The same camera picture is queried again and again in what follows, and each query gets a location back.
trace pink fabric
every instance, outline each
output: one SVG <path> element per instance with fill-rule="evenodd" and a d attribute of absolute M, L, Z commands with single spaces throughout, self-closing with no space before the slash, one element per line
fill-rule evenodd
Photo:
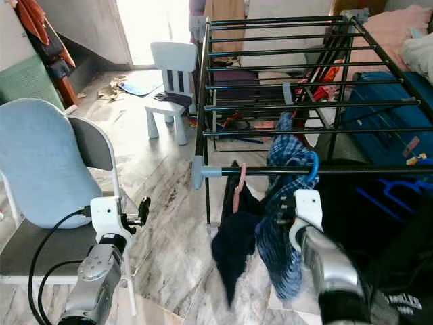
<path fill-rule="evenodd" d="M 385 52 L 391 57 L 402 71 L 409 71 L 401 58 L 403 43 L 411 39 L 410 28 L 418 28 L 421 33 L 427 34 L 427 27 L 432 17 L 431 9 L 424 9 L 418 5 L 411 5 L 403 10 L 383 12 L 368 19 L 364 24 L 365 29 L 380 44 Z M 353 46 L 368 46 L 362 37 L 356 37 Z M 351 62 L 377 62 L 381 59 L 375 51 L 353 51 L 350 56 Z M 342 77 L 342 70 L 338 72 L 335 80 Z M 385 66 L 355 66 L 349 69 L 348 80 L 352 80 L 356 72 L 388 71 Z"/>
<path fill-rule="evenodd" d="M 233 213 L 237 213 L 239 211 L 239 195 L 244 188 L 246 177 L 246 163 L 241 164 L 241 176 L 239 178 L 239 185 L 235 187 L 235 195 L 233 196 Z"/>

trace pink hanger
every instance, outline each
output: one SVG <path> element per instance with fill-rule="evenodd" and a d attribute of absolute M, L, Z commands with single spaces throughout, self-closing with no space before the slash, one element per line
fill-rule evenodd
<path fill-rule="evenodd" d="M 239 211 L 239 195 L 244 188 L 246 177 L 246 163 L 241 164 L 241 175 L 239 178 L 239 184 L 235 187 L 235 194 L 233 195 L 233 213 L 237 213 Z"/>

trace marble floor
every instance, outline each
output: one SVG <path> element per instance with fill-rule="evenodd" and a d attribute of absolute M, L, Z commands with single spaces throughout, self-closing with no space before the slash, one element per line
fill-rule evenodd
<path fill-rule="evenodd" d="M 186 125 L 189 143 L 178 146 L 172 126 L 156 116 L 158 139 L 147 138 L 145 99 L 123 95 L 109 102 L 97 99 L 97 90 L 116 73 L 99 75 L 84 92 L 73 113 L 97 123 L 112 141 L 120 182 L 136 202 L 152 197 L 149 219 L 137 231 L 131 251 L 134 285 L 139 314 L 129 314 L 126 289 L 116 291 L 108 324 L 148 325 L 318 325 L 321 324 L 311 276 L 304 271 L 302 292 L 290 302 L 278 300 L 267 270 L 257 253 L 248 260 L 237 281 L 235 301 L 227 308 L 219 273 L 210 252 L 211 236 L 206 231 L 204 189 L 191 186 L 191 158 L 195 129 Z M 158 80 L 155 71 L 127 72 L 130 79 Z M 214 152 L 210 165 L 228 165 L 233 159 L 249 165 L 263 165 L 265 152 Z M 93 171 L 103 189 L 110 189 L 106 172 Z M 221 214 L 225 179 L 212 179 L 210 187 L 212 221 Z M 248 177 L 257 193 L 267 186 L 265 177 Z M 14 230 L 10 209 L 0 183 L 0 249 Z M 44 303 L 49 317 L 58 319 L 69 286 L 47 286 Z M 32 319 L 25 286 L 0 284 L 0 324 L 36 324 Z"/>

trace black metal rack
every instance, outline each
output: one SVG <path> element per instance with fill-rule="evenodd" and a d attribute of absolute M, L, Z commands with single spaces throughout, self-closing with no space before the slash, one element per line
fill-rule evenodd
<path fill-rule="evenodd" d="M 286 35 L 272 37 L 250 37 L 236 39 L 215 39 L 212 33 L 218 30 L 239 30 L 239 29 L 258 29 L 258 28 L 289 28 L 290 27 L 309 27 L 309 26 L 328 26 L 332 31 L 327 34 L 307 34 L 307 35 Z M 355 37 L 363 37 L 368 46 L 353 46 Z M 267 49 L 262 51 L 234 51 L 234 52 L 213 52 L 211 45 L 220 42 L 245 42 L 245 41 L 275 41 L 286 39 L 312 39 L 323 38 L 323 47 L 310 49 Z M 381 61 L 379 62 L 350 62 L 351 52 L 354 50 L 374 50 Z M 249 66 L 249 67 L 220 67 L 212 63 L 213 58 L 218 57 L 240 57 L 240 56 L 266 56 L 292 53 L 319 53 L 319 58 L 315 64 L 288 64 L 279 66 Z M 344 58 L 343 63 L 334 63 L 337 56 Z M 342 67 L 342 80 L 333 82 L 323 82 L 322 77 L 327 74 L 332 66 Z M 386 66 L 395 76 L 395 80 L 383 81 L 348 81 L 348 69 L 351 66 Z M 281 98 L 270 96 L 263 98 L 259 95 L 248 95 L 241 98 L 218 99 L 219 91 L 237 91 L 240 89 L 281 89 L 281 85 L 257 85 L 257 84 L 224 84 L 216 85 L 214 73 L 217 71 L 252 70 L 267 71 L 277 69 L 311 69 L 306 76 L 306 83 L 292 83 L 291 89 L 299 89 L 294 96 L 293 104 L 286 104 Z M 279 80 L 280 78 L 255 79 L 258 80 Z M 397 83 L 404 87 L 409 98 L 401 100 L 382 100 L 374 102 L 347 102 L 344 100 L 346 86 L 364 84 L 391 84 Z M 340 86 L 338 99 L 334 102 L 315 102 L 314 91 L 318 86 L 335 85 Z M 233 167 L 210 167 L 208 166 L 208 140 L 217 137 L 272 137 L 283 134 L 308 134 L 308 133 L 330 133 L 331 142 L 329 145 L 328 158 L 332 159 L 336 144 L 336 136 L 339 133 L 362 133 L 362 132 L 414 132 L 414 131 L 433 131 L 433 127 L 406 127 L 406 128 L 378 128 L 378 129 L 347 129 L 342 127 L 342 110 L 345 107 L 367 107 L 367 106 L 391 106 L 391 109 L 401 106 L 418 105 L 426 118 L 433 124 L 433 109 L 425 102 L 423 97 L 406 79 L 398 66 L 388 57 L 386 52 L 365 30 L 363 25 L 356 17 L 350 16 L 311 16 L 293 18 L 267 18 L 250 20 L 220 20 L 211 22 L 206 21 L 206 32 L 202 47 L 202 58 L 200 67 L 200 88 L 198 102 L 198 123 L 196 137 L 196 153 L 193 161 L 193 181 L 196 188 L 202 185 L 203 179 L 206 189 L 206 214 L 207 222 L 210 224 L 210 198 L 209 198 L 209 177 L 221 177 L 240 173 L 240 169 Z M 295 127 L 291 131 L 277 130 L 250 130 L 250 131 L 218 131 L 212 129 L 212 114 L 233 114 L 242 112 L 245 116 L 264 116 L 273 114 L 277 116 L 281 112 L 306 112 L 316 111 L 322 107 L 335 107 L 336 116 L 333 125 L 328 127 Z M 318 119 L 326 125 L 322 116 L 318 114 Z M 306 167 L 247 167 L 247 175 L 281 175 L 286 173 L 307 174 L 309 168 Z M 416 174 L 433 173 L 433 167 L 425 166 L 375 166 L 363 165 L 359 167 L 326 166 L 319 169 L 319 174 Z"/>

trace green radiator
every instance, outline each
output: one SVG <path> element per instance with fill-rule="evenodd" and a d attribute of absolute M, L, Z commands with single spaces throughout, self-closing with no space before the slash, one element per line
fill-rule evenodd
<path fill-rule="evenodd" d="M 38 55 L 0 72 L 0 100 L 40 98 L 64 110 L 48 73 Z"/>

